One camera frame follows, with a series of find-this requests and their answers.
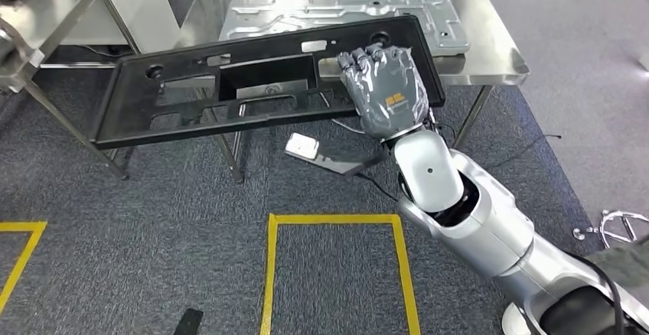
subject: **black plastic panel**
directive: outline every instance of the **black plastic panel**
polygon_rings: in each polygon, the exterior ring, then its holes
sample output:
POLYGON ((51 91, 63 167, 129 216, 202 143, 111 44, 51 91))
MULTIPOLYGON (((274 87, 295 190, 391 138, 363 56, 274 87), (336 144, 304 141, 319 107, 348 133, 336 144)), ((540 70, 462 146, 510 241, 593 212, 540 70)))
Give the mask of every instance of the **black plastic panel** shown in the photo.
POLYGON ((340 79, 325 73, 319 64, 325 59, 331 69, 340 52, 376 41, 412 48, 431 106, 444 105, 442 84, 419 20, 402 16, 122 58, 91 141, 101 149, 121 148, 354 116, 354 104, 340 79), (321 50, 303 52, 304 42, 315 41, 320 41, 321 50), (161 91, 165 83, 197 76, 212 76, 212 88, 196 89, 196 96, 180 96, 174 102, 165 98, 170 98, 167 90, 161 91), (274 93, 277 83, 291 86, 274 93), (265 85, 267 92, 261 96, 237 98, 242 89, 265 85), (327 94, 329 107, 321 93, 327 94), (261 100, 286 98, 290 102, 255 106, 261 100), (249 113, 240 116, 244 103, 250 103, 249 113))

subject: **robot forearm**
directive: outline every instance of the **robot forearm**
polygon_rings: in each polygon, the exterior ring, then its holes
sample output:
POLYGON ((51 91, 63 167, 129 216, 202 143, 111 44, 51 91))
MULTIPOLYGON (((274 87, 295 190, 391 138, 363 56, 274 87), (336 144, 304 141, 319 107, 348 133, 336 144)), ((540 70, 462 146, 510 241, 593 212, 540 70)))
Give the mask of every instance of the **robot forearm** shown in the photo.
MULTIPOLYGON (((590 267, 536 234, 514 195, 487 171, 461 152, 448 150, 441 136, 428 130, 400 138, 393 155, 403 175, 402 214, 477 273, 492 278, 524 312, 529 328, 555 334, 544 327, 559 326, 552 323, 552 313, 566 311, 561 303, 575 307, 575 302, 588 301, 594 306, 593 296, 602 299, 605 314, 598 313, 594 321, 595 312, 582 311, 572 319, 584 314, 587 324, 580 328, 588 335, 610 327, 608 286, 590 267)), ((625 313, 649 328, 647 308, 623 288, 618 290, 625 313)))

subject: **yellow tape line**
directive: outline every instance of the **yellow tape line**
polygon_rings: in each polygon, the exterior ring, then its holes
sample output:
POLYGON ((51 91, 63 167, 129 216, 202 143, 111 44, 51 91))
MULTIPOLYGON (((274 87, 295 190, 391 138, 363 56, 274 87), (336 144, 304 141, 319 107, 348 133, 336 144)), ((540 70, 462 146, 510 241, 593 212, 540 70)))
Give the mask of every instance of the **yellow tape line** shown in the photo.
POLYGON ((5 309, 5 304, 7 304, 7 301, 9 300, 9 296, 11 295, 11 292, 14 290, 16 283, 18 283, 18 279, 20 278, 22 271, 24 270, 24 267, 27 265, 27 261, 29 261, 29 258, 31 257, 31 253, 36 248, 36 245, 38 244, 38 240, 41 239, 41 235, 45 230, 45 226, 47 226, 47 222, 0 223, 0 232, 12 232, 12 233, 31 232, 31 235, 29 236, 29 240, 27 241, 27 245, 25 246, 25 248, 22 250, 22 253, 18 257, 18 260, 16 261, 16 265, 14 266, 14 269, 11 270, 9 279, 7 279, 7 282, 5 283, 5 287, 2 289, 2 293, 0 293, 0 314, 2 314, 2 310, 5 309))
POLYGON ((275 258, 277 248, 277 230, 279 224, 392 224, 396 257, 399 262, 399 274, 403 300, 406 308, 406 319, 410 335, 420 335, 419 318, 415 302, 413 281, 410 277, 410 264, 406 251, 406 240, 403 237, 401 219, 396 214, 367 215, 274 215, 268 219, 268 258, 266 260, 266 287, 262 309, 262 326, 260 335, 270 335, 272 317, 272 292, 275 282, 275 258))
POLYGON ((262 335, 270 335, 270 317, 272 316, 272 290, 275 281, 275 250, 277 247, 277 219, 273 214, 268 218, 268 258, 266 259, 266 289, 264 290, 264 307, 262 312, 262 335))
POLYGON ((396 246, 396 257, 399 260, 399 275, 401 276, 401 289, 403 290, 403 301, 406 306, 408 329, 410 329, 410 335, 420 335, 415 291, 410 276, 408 252, 406 251, 406 239, 403 237, 403 227, 401 227, 401 219, 399 219, 398 215, 395 215, 392 221, 392 232, 394 234, 394 245, 396 246))

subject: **robotic hand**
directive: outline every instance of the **robotic hand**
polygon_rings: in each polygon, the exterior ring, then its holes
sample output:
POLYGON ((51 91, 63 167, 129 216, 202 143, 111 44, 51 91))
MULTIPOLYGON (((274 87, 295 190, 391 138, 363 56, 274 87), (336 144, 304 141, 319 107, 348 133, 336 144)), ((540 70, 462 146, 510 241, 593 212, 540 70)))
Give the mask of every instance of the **robotic hand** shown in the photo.
MULTIPOLYGON (((448 149, 434 128, 423 127, 432 112, 409 50, 375 44, 340 54, 338 63, 365 132, 398 164, 401 214, 493 279, 521 313, 527 333, 649 333, 646 307, 596 266, 536 234, 507 188, 448 149)), ((335 170, 322 162, 327 158, 315 157, 313 142, 311 156, 305 157, 303 139, 289 141, 287 153, 335 170)))

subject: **mounting hole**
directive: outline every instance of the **mounting hole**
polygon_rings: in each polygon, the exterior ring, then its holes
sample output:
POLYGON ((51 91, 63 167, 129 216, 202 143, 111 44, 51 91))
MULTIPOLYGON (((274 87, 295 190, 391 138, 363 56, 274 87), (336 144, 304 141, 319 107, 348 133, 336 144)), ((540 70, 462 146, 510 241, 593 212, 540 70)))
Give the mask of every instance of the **mounting hole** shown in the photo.
POLYGON ((160 65, 153 65, 146 70, 145 75, 151 80, 158 79, 162 76, 162 69, 163 67, 160 65))
POLYGON ((385 48, 388 44, 390 44, 390 35, 385 31, 380 31, 378 33, 372 34, 370 41, 372 43, 381 43, 383 45, 383 48, 385 48))

